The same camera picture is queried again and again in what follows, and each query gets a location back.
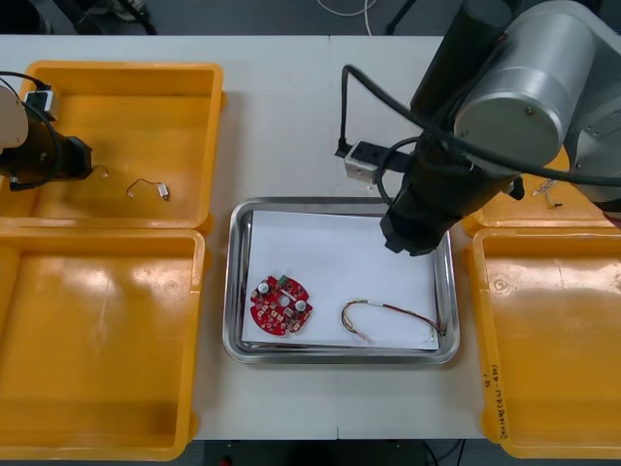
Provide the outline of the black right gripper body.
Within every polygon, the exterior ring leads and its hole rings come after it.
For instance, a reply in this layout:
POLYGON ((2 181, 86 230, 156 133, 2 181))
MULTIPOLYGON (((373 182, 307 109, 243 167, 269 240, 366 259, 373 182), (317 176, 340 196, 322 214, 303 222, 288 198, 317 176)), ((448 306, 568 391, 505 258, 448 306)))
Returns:
POLYGON ((454 224, 454 216, 432 209, 416 196, 400 196, 380 221, 385 246, 410 256, 432 252, 445 232, 454 224))

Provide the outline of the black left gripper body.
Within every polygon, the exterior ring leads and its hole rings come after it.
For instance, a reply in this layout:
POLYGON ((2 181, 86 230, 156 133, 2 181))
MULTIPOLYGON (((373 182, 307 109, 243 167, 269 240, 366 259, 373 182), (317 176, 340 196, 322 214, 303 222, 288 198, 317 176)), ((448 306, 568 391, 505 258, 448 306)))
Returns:
POLYGON ((93 172, 92 149, 80 138, 66 137, 61 144, 60 174, 64 180, 85 180, 93 172))

